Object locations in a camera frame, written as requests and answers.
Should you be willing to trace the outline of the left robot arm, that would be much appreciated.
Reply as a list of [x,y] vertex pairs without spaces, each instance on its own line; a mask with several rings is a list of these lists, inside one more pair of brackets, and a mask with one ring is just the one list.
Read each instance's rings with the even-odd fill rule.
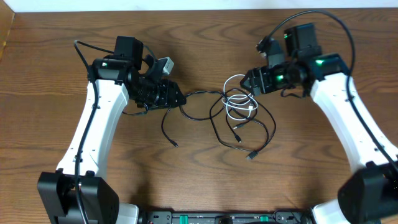
[[113,50],[85,63],[85,106],[67,152],[54,172],[41,173],[37,190],[51,223],[144,223],[137,205],[122,203],[106,182],[109,150],[124,109],[140,114],[172,109],[187,100],[169,79],[171,58],[144,55],[147,46],[119,36]]

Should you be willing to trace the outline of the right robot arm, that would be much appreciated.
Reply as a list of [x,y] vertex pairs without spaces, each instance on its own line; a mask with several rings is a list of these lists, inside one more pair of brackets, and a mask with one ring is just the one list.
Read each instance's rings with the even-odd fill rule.
[[366,109],[338,54],[324,54],[315,26],[284,32],[286,47],[271,39],[258,45],[267,59],[249,70],[241,86],[253,95],[301,86],[321,108],[340,140],[352,176],[335,200],[314,206],[303,223],[374,223],[397,213],[397,148]]

